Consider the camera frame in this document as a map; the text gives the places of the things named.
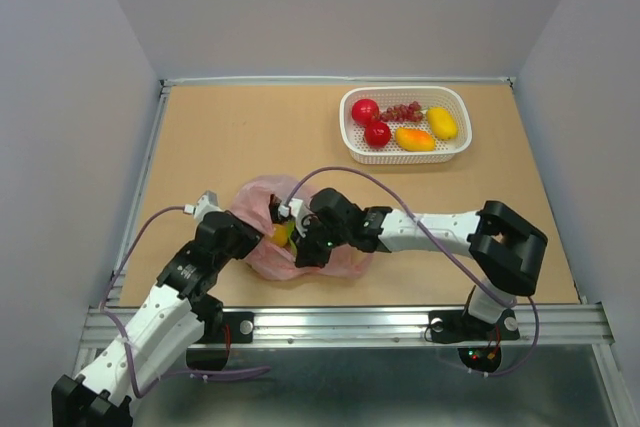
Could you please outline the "pink plastic bag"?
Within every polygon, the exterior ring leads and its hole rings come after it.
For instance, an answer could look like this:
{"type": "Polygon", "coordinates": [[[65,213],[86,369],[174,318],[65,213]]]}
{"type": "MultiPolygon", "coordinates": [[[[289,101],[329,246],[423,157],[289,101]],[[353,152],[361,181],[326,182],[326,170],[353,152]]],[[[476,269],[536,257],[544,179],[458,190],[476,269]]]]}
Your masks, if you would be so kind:
{"type": "Polygon", "coordinates": [[[324,268],[297,268],[296,248],[291,235],[284,248],[269,241],[274,225],[284,225],[283,220],[272,218],[278,211],[271,210],[270,206],[284,200],[296,184],[297,180],[290,176],[267,175],[254,178],[240,188],[230,204],[229,211],[263,234],[263,239],[244,258],[244,262],[261,277],[271,281],[288,281],[307,274],[347,279],[361,277],[373,261],[371,254],[364,254],[353,247],[343,245],[331,252],[329,262],[324,268]]]}

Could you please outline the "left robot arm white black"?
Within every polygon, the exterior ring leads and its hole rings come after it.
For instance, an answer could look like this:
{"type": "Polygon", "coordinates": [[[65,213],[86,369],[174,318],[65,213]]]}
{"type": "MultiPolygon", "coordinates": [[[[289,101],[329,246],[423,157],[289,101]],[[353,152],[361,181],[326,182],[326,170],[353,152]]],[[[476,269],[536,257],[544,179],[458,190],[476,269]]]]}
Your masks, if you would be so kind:
{"type": "Polygon", "coordinates": [[[205,214],[134,316],[128,322],[110,317],[118,333],[101,356],[55,383],[53,425],[132,425],[135,403],[166,378],[187,348],[221,333],[222,304],[209,291],[226,264],[245,258],[262,238],[230,212],[205,214]]]}

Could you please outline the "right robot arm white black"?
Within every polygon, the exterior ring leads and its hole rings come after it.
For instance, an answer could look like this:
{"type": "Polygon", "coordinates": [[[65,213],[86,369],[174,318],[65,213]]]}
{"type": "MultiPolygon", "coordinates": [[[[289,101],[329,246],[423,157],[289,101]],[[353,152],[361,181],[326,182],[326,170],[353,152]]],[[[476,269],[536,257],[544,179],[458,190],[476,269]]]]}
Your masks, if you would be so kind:
{"type": "Polygon", "coordinates": [[[294,221],[299,268],[326,267],[342,246],[367,254],[425,251],[453,263],[461,257],[474,260],[482,278],[461,269],[475,284],[460,313],[461,328],[472,337],[491,331],[517,298],[535,293],[548,244],[541,230],[499,201],[488,201],[478,211],[415,214],[407,208],[361,208],[326,188],[308,201],[292,198],[279,211],[294,221]]]}

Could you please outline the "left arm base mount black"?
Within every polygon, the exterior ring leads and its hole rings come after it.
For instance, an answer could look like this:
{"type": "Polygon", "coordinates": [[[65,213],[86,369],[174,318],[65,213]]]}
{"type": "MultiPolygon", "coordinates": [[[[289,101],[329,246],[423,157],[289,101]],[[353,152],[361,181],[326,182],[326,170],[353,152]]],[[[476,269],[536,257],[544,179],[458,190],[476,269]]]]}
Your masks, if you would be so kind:
{"type": "Polygon", "coordinates": [[[196,344],[251,344],[255,314],[248,310],[224,310],[204,318],[204,333],[196,344]]]}

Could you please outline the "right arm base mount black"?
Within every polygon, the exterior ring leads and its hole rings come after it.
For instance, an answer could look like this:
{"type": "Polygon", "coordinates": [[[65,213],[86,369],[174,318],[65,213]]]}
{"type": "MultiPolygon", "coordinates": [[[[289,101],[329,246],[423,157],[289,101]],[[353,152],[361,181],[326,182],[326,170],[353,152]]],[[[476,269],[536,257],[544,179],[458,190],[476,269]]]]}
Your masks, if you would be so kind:
{"type": "Polygon", "coordinates": [[[495,323],[476,319],[463,309],[432,310],[423,332],[427,342],[457,344],[489,340],[514,341],[520,339],[518,322],[513,310],[504,311],[495,323]]]}

